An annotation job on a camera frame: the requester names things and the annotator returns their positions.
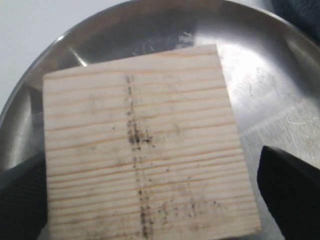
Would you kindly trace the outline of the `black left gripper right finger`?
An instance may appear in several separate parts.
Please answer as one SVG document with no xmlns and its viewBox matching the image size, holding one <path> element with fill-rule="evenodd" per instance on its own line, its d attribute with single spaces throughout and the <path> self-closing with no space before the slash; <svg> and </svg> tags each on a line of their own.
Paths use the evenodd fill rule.
<svg viewBox="0 0 320 240">
<path fill-rule="evenodd" d="M 320 238 L 320 170 L 277 147 L 264 146 L 260 194 L 286 240 Z"/>
</svg>

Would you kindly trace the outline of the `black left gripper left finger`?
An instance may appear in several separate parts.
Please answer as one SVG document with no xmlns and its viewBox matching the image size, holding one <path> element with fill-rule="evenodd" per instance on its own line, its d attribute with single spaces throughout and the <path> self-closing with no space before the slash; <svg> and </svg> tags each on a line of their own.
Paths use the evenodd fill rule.
<svg viewBox="0 0 320 240">
<path fill-rule="evenodd" d="M 48 219 L 45 153 L 0 173 L 0 238 L 36 240 Z"/>
</svg>

